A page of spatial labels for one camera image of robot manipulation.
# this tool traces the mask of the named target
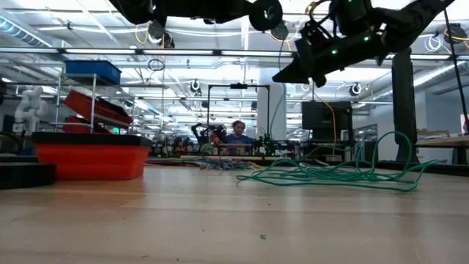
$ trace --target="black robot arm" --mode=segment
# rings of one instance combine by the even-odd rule
[[[389,10],[373,8],[371,0],[332,0],[327,18],[334,22],[334,36],[321,27],[325,19],[306,22],[300,31],[302,37],[295,41],[298,52],[292,64],[275,75],[273,80],[307,84],[308,78],[312,77],[321,87],[327,81],[325,75],[335,70],[343,70],[373,57],[381,65],[390,53],[412,45],[453,1],[416,0],[401,10]],[[336,36],[336,27],[344,37]]]

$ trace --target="fluorescent light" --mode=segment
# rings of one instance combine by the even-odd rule
[[[193,113],[206,114],[207,112],[193,111]],[[249,111],[210,111],[210,114],[254,114],[257,115],[257,112]]]
[[[449,55],[410,55],[411,59],[449,59]]]
[[[149,129],[160,129],[159,125],[145,125],[145,126],[148,127]]]
[[[135,100],[135,106],[139,107],[140,109],[147,110],[147,111],[149,109],[148,105],[139,99]]]
[[[393,104],[393,102],[376,102],[376,101],[360,101],[358,103],[366,103],[366,104],[385,104],[385,105],[390,105]]]
[[[133,49],[67,48],[69,54],[135,54]]]
[[[3,53],[36,53],[36,54],[57,54],[56,48],[0,48]]]
[[[223,56],[272,56],[272,57],[291,57],[292,52],[277,51],[222,51]]]
[[[43,86],[42,88],[43,88],[43,92],[50,93],[50,94],[56,94],[57,93],[57,89],[54,89],[52,87]]]
[[[144,54],[149,55],[213,55],[213,51],[209,50],[180,50],[180,49],[153,49],[153,50],[144,50]]]
[[[287,99],[288,103],[301,103],[301,102],[309,102],[311,100],[307,99]]]

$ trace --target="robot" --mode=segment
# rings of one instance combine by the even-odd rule
[[[203,18],[206,24],[226,23],[249,15],[251,25],[259,31],[280,24],[283,10],[278,0],[109,0],[131,23],[152,21],[163,28],[169,16]]]
[[[329,14],[316,22],[314,9],[330,1]],[[401,10],[373,8],[371,0],[319,0],[309,6],[311,20],[300,30],[295,41],[298,52],[292,64],[273,77],[274,82],[308,84],[312,78],[318,87],[325,75],[375,57],[381,66],[390,53],[410,47],[435,17],[454,0],[416,0]],[[321,24],[333,21],[333,35]],[[344,37],[337,36],[337,29]]]
[[[47,103],[41,100],[40,95],[43,93],[42,87],[37,87],[33,90],[23,91],[21,103],[15,111],[15,124],[13,131],[16,133],[23,133],[25,131],[24,124],[29,120],[28,133],[33,133],[39,126],[40,117],[47,114]]]

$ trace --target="black tray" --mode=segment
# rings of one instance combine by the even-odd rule
[[[26,162],[0,163],[0,190],[47,186],[55,182],[56,165]]]
[[[32,141],[34,143],[43,144],[112,144],[122,146],[152,146],[152,141],[142,136],[88,133],[36,132],[32,134]]]

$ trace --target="desk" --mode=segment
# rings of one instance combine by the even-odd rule
[[[422,139],[417,141],[416,147],[455,148],[457,150],[457,163],[459,165],[468,164],[466,150],[469,148],[469,136]]]
[[[237,174],[148,166],[130,181],[0,191],[0,263],[469,259],[469,177],[424,175],[416,191],[404,194],[252,181],[237,187]]]

